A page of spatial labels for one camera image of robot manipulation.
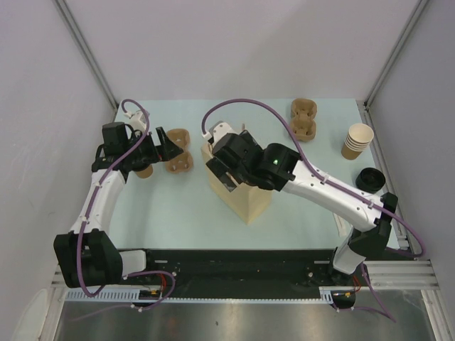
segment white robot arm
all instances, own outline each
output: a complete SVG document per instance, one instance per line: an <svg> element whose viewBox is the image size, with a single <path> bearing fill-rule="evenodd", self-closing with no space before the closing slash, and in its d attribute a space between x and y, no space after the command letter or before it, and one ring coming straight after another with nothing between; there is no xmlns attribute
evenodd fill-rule
<svg viewBox="0 0 455 341"><path fill-rule="evenodd" d="M281 144L262 149L248 131L237 134L229 124L218 122L204 136L212 143L213 158L207 166L226 186L246 183L265 190L283 190L325 207L352 224L353 230L332 258L331 266L342 274L352 274L367 256L385 250L390 235L390 218L372 205L356 200L333 186L332 182L367 198L369 202L395 211L397 198L364 193L315 167L324 180L316 178L300 160L300 155Z"/></svg>
<svg viewBox="0 0 455 341"><path fill-rule="evenodd" d="M86 286L102 286L119 283L123 276L146 268L145 251L119 252L106 232L129 173L169 161L183 150L169 140L161 127L156 129L161 145L155 146L150 134L144 136L141 116L141 112L129 116L131 124L113 122L102 127L104 143L92 164L92 183L82 211L70 233L59 234L54 239L55 254L70 288L80 286L81 272Z"/></svg>

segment paper cup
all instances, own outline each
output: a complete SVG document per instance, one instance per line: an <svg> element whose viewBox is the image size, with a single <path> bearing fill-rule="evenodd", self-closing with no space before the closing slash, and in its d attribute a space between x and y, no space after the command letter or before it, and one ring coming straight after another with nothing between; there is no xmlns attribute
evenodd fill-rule
<svg viewBox="0 0 455 341"><path fill-rule="evenodd" d="M349 128L341 155L348 160L356 159L371 143L375 133L366 124L357 123Z"/></svg>
<svg viewBox="0 0 455 341"><path fill-rule="evenodd" d="M368 144L373 140L373 137L375 137L375 133L366 124L357 123L350 126L348 136L354 142L359 144Z"/></svg>
<svg viewBox="0 0 455 341"><path fill-rule="evenodd" d="M355 160L361 153L362 151L353 151L352 149L349 149L346 144L343 144L343 149L341 149L341 155L343 155L346 160Z"/></svg>
<svg viewBox="0 0 455 341"><path fill-rule="evenodd" d="M357 146L357 147L368 146L370 144L370 142L367 142L367 143L364 143L364 144L358 143L358 142L352 140L352 138L349 137L349 135L347 135L347 137L346 137L346 142L348 142L352 146Z"/></svg>
<svg viewBox="0 0 455 341"><path fill-rule="evenodd" d="M137 176L139 176L141 179L147 179L150 175L154 173L154 168L152 165L148 166L147 168L143 170L138 170L135 172Z"/></svg>

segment metal frame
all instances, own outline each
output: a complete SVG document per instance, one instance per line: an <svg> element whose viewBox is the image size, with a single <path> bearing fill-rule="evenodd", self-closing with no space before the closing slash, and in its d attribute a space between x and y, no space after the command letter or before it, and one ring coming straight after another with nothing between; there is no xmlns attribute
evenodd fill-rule
<svg viewBox="0 0 455 341"><path fill-rule="evenodd" d="M387 62L382 68L379 77L376 79L373 88L371 89L370 93L368 94L365 100L365 106L367 108L370 108L371 104L375 100L379 89L382 87L382 84L384 83L387 75L389 74L389 71L392 69L392 66L395 64L398 56L402 52L405 43L407 42L408 38L413 32L416 23L418 22L423 11L426 9L428 3L429 0L419 0L416 6L414 7L414 11L411 13L411 16L407 20L405 27L403 28L403 31L401 32L400 37L398 38L398 41L396 42L389 58L387 59Z"/></svg>
<svg viewBox="0 0 455 341"><path fill-rule="evenodd" d="M376 130L373 125L373 121L371 120L370 112L366 109L365 105L361 101L358 101L357 105L358 105L358 111L360 112L360 117L362 119L362 122L364 124L367 124L368 126L370 126L371 129L373 129L373 131L375 132L375 137L370 144L370 148L371 148L371 152L373 154L373 160L375 162L376 168L379 169L385 176L384 189L386 192L396 193L396 191L393 187L393 184L392 184L392 179L390 177L389 170L387 168L387 164L384 159L384 154L382 153L382 149L381 149L379 141L378 141L378 135L376 134ZM398 203L396 213L397 213L397 215L402 217L402 213L400 210L400 203ZM410 243L408 242L408 236L407 236L405 228L402 227L401 225L399 225L396 221L393 221L392 225L395 228L395 234L397 235L398 244L399 244L400 248L407 249L410 246ZM415 250L415 247L416 247L416 245L412 245L411 246L412 250Z"/></svg>
<svg viewBox="0 0 455 341"><path fill-rule="evenodd" d="M45 317L39 341L53 341L57 332L58 322L65 303L67 288L51 288L48 314Z"/></svg>
<svg viewBox="0 0 455 341"><path fill-rule="evenodd" d="M315 261L318 264L325 264L328 261ZM375 290L437 290L439 284L432 267L431 261L365 261L370 276L371 285ZM57 267L51 284L52 288L66 288L60 267ZM159 286L147 286L158 289ZM144 289L143 286L133 285L111 285L106 289L137 290ZM352 287L343 286L321 286L323 290L350 290Z"/></svg>
<svg viewBox="0 0 455 341"><path fill-rule="evenodd" d="M79 49L80 53L85 59L85 62L90 68L90 71L92 72L95 81L100 86L103 95L106 97L107 101L111 105L114 112L117 113L117 108L119 107L119 104L115 100L114 94L112 93L109 83L106 81L106 78L103 75L100 66L98 65L95 57L93 56L93 53L90 50L90 47L87 44L87 41L85 40L84 35L82 34L79 25L77 24L73 16L73 13L71 13L68 4L66 3L65 0L53 0L53 3L55 4L58 13L65 22L65 25L68 28L68 31L70 32L71 36L73 37L73 40L77 48Z"/></svg>
<svg viewBox="0 0 455 341"><path fill-rule="evenodd" d="M454 326L447 319L448 314L441 291L422 290L422 297L436 340L453 340L455 337Z"/></svg>

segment light blue table surface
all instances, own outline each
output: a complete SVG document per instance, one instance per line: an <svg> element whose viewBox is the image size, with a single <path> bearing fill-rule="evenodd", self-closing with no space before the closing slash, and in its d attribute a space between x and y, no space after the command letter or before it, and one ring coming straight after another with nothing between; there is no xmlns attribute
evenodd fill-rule
<svg viewBox="0 0 455 341"><path fill-rule="evenodd" d="M262 99L290 121L291 99ZM139 179L131 173L121 192L109 228L118 248L154 249L332 249L344 237L332 212L295 195L274 192L270 206L246 225L209 187L200 148L200 121L220 100L140 101L150 112L151 130L187 129L194 168L188 173L170 174L164 164L154 165L154 174ZM315 99L316 138L301 142L309 160L323 171L352 185L365 167L374 167L370 149L356 160L341 155L349 126L361 122L354 99ZM136 111L133 104L127 109ZM126 121L122 110L117 121ZM212 114L207 129L226 121L240 131L242 123L263 147L278 142L293 143L279 121L252 104L231 104ZM395 231L389 246L398 248Z"/></svg>

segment white wall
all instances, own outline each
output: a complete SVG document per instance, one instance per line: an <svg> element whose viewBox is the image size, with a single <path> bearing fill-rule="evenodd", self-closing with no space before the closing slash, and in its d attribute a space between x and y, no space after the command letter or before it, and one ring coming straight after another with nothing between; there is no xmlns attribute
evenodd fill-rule
<svg viewBox="0 0 455 341"><path fill-rule="evenodd" d="M112 110L50 0L0 3L0 340L57 261Z"/></svg>
<svg viewBox="0 0 455 341"><path fill-rule="evenodd" d="M117 100L365 99L417 0L68 0Z"/></svg>
<svg viewBox="0 0 455 341"><path fill-rule="evenodd" d="M400 206L455 319L455 2L430 1L372 107Z"/></svg>

